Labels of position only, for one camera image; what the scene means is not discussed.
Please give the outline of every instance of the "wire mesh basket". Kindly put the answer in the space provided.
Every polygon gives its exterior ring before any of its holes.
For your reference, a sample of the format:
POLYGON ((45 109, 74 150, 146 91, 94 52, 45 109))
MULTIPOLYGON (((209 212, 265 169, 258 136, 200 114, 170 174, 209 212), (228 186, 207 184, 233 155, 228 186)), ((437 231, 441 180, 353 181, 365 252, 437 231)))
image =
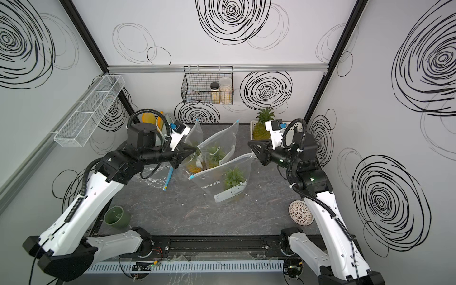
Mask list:
POLYGON ((83 147, 125 85, 120 75, 104 75, 54 136, 61 146, 83 147))
POLYGON ((194 100, 210 104, 233 104, 233 67, 232 66, 185 66, 184 80, 181 87, 182 100, 194 100), (211 90, 211 83, 217 82, 222 77, 231 79, 231 87, 220 87, 219 91, 211 90))

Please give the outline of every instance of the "glass jar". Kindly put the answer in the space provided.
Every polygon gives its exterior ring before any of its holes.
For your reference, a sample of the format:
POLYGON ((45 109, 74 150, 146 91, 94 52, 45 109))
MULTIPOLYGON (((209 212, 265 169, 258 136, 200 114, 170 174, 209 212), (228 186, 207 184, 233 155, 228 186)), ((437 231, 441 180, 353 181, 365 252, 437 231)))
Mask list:
POLYGON ((211 83, 211 99, 212 104, 220 104, 219 85, 217 82, 211 83))
POLYGON ((233 103, 233 80, 229 77, 222 77, 218 80, 220 103, 232 104, 233 103))

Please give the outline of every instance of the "black wire basket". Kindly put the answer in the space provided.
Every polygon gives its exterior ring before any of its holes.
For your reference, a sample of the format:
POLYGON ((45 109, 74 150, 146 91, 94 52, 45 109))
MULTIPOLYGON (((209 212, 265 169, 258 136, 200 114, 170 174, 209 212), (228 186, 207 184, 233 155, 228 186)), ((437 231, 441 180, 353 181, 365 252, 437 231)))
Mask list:
POLYGON ((184 102, 201 101, 210 104, 233 104, 233 67, 232 66, 186 66, 184 67, 184 80, 181 87, 184 102), (211 90, 211 83, 218 82, 220 78, 231 79, 231 88, 220 88, 218 92, 211 90))

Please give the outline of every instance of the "pineapple crown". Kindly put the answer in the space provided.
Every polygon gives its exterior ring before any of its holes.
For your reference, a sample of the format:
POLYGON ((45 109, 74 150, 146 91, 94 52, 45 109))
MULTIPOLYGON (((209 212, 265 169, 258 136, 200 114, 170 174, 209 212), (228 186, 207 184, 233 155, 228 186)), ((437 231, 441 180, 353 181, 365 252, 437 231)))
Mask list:
POLYGON ((228 169, 228 171, 225 173, 226 178, 225 178, 225 188, 229 189, 234 186, 238 186, 241 183, 245 181, 245 178, 242 174, 242 171, 235 167, 233 169, 228 169))
POLYGON ((219 161, 226 156, 226 154, 223 151, 223 147, 217 146, 217 145, 209 148, 208 152, 209 152, 209 159, 212 161, 219 161))
POLYGON ((275 115, 274 112, 272 111, 271 107, 266 107, 265 109, 261 109, 258 113, 258 121, 261 123, 265 123, 267 121, 271 121, 275 115))

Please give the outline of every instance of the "jar with white lid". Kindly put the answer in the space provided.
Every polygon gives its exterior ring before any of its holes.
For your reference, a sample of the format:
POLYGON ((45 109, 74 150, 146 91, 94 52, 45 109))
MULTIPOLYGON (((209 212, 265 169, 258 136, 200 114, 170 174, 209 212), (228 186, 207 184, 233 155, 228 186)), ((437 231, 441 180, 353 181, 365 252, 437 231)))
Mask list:
POLYGON ((218 80, 218 91, 220 93, 221 104, 233 103, 233 80, 229 77, 222 77, 218 80))

